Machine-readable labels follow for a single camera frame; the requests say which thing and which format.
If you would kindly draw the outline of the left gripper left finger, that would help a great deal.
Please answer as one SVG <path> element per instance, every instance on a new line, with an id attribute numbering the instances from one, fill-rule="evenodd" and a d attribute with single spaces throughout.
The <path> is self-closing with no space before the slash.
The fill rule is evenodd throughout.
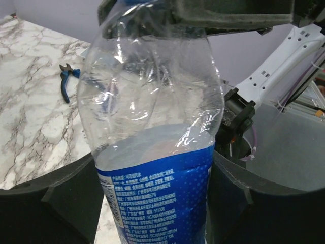
<path id="1" fill-rule="evenodd" d="M 1 243 L 94 243 L 103 190 L 92 155 L 1 190 Z"/>

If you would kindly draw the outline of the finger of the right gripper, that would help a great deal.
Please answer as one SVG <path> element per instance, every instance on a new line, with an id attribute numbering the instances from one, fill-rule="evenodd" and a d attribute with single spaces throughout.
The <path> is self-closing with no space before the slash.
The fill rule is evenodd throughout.
<path id="1" fill-rule="evenodd" d="M 294 1 L 102 1 L 97 8 L 104 38 L 167 37 L 194 33 L 222 35 L 291 23 Z"/>

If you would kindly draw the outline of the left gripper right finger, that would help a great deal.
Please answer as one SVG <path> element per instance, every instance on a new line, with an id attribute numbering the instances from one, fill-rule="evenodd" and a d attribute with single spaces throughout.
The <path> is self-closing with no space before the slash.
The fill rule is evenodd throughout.
<path id="1" fill-rule="evenodd" d="M 266 180 L 214 152 L 207 243 L 324 243 L 324 189 Z"/>

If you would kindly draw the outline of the crushed blue label bottle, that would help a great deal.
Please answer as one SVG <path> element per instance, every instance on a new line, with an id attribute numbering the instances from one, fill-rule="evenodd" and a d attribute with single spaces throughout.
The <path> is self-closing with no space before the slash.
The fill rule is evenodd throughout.
<path id="1" fill-rule="evenodd" d="M 121 243 L 205 243 L 224 99 L 204 29 L 172 24 L 167 1 L 125 2 L 88 50 L 77 100 Z"/>

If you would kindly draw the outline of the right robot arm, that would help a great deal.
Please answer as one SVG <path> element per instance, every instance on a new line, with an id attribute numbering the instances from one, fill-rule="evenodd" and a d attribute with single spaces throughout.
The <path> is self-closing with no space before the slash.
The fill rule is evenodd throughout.
<path id="1" fill-rule="evenodd" d="M 256 151 L 243 151 L 242 137 L 251 128 L 252 117 L 264 98 L 306 56 L 324 44 L 319 23 L 300 25 L 324 12 L 324 1 L 290 1 L 285 10 L 275 1 L 250 1 L 250 7 L 234 12 L 231 1 L 225 7 L 213 1 L 203 7 L 202 1 L 167 1 L 159 12 L 160 25 L 197 27 L 207 35 L 223 35 L 257 31 L 264 32 L 277 24 L 291 22 L 293 28 L 282 44 L 248 78 L 238 83 L 225 95 L 225 112 L 216 134 L 216 150 L 237 161 L 253 158 Z"/>

